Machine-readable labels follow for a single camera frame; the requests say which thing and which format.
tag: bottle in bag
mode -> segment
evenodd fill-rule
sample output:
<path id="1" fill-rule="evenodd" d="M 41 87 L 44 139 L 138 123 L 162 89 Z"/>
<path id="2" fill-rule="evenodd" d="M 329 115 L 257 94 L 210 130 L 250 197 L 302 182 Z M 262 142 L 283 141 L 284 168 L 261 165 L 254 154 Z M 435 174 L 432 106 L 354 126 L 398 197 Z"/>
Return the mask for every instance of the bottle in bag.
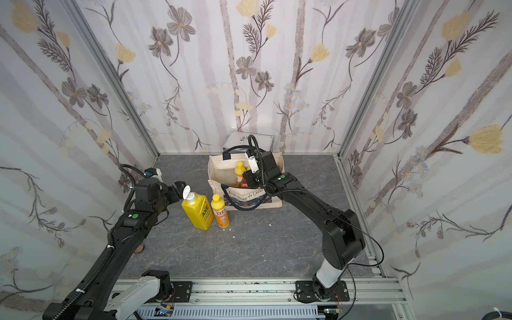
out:
<path id="1" fill-rule="evenodd" d="M 237 162 L 237 167 L 234 169 L 234 174 L 237 177 L 237 188 L 248 188 L 247 182 L 244 182 L 244 172 L 246 172 L 244 163 L 242 161 Z"/>

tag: marble surface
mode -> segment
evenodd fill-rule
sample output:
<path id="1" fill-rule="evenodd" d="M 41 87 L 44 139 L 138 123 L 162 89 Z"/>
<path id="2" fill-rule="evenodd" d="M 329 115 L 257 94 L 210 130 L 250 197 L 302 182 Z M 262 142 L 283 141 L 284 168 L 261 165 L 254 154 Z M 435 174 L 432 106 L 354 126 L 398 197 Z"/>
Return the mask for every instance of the marble surface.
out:
<path id="1" fill-rule="evenodd" d="M 193 191 L 212 197 L 207 183 L 209 156 L 161 156 L 156 167 L 163 181 L 187 182 Z M 311 192 L 341 209 L 349 208 L 333 157 L 284 156 L 285 170 Z M 148 269 L 169 271 L 171 277 L 311 277 L 320 268 L 322 233 L 292 205 L 240 212 L 229 211 L 230 226 L 223 230 L 215 220 L 202 231 L 192 223 L 181 203 L 169 207 L 170 217 L 154 227 L 121 274 L 138 278 Z M 368 263 L 364 251 L 355 259 Z M 354 276 L 372 276 L 371 268 L 351 266 Z"/>

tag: orange label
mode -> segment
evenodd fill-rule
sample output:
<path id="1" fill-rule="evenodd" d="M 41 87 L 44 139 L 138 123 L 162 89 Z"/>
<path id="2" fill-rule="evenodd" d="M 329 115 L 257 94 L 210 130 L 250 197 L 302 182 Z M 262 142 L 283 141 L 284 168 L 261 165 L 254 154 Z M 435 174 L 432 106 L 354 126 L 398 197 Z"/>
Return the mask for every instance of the orange label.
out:
<path id="1" fill-rule="evenodd" d="M 229 218 L 227 217 L 226 208 L 222 208 L 222 210 L 214 210 L 215 219 L 217 219 L 217 223 L 221 228 L 227 228 L 229 225 Z"/>

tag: navy bag handle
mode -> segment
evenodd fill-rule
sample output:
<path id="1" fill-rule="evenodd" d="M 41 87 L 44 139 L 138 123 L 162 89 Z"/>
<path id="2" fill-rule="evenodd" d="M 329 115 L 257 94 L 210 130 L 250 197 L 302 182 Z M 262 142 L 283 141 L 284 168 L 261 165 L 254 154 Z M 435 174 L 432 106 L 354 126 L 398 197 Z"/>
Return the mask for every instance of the navy bag handle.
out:
<path id="1" fill-rule="evenodd" d="M 222 188 L 222 191 L 224 191 L 224 195 L 226 196 L 226 199 L 229 200 L 231 202 L 231 205 L 233 207 L 235 207 L 236 209 L 240 210 L 240 211 L 251 211 L 253 209 L 256 209 L 257 207 L 259 207 L 260 204 L 263 203 L 263 201 L 265 201 L 265 199 L 268 198 L 268 194 L 265 193 L 265 196 L 264 197 L 261 197 L 259 200 L 258 200 L 258 203 L 254 205 L 254 207 L 251 207 L 251 208 L 243 208 L 239 205 L 237 205 L 233 199 L 231 199 L 231 197 L 227 194 L 227 189 L 229 188 L 229 186 L 227 184 L 221 184 L 221 188 Z"/>

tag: yellow bottle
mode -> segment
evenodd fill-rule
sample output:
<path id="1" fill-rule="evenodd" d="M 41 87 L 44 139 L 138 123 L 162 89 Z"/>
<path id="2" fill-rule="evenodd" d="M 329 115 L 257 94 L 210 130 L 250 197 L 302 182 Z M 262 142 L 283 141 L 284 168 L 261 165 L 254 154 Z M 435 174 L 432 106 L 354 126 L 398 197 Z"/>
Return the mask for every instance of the yellow bottle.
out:
<path id="1" fill-rule="evenodd" d="M 229 226 L 229 218 L 227 216 L 226 204 L 224 199 L 221 199 L 219 195 L 214 195 L 213 201 L 211 202 L 211 208 L 214 211 L 215 219 L 219 224 L 219 227 L 225 229 Z"/>
<path id="2" fill-rule="evenodd" d="M 183 210 L 194 227 L 201 230 L 208 230 L 214 219 L 214 213 L 211 211 L 208 199 L 190 191 L 190 186 L 186 186 L 183 190 L 183 202 L 181 203 Z"/>
<path id="3" fill-rule="evenodd" d="M 237 177 L 237 188 L 247 188 L 247 183 L 245 183 L 244 187 L 244 172 L 245 172 L 244 163 L 242 161 L 237 162 L 237 167 L 234 169 L 234 174 Z"/>

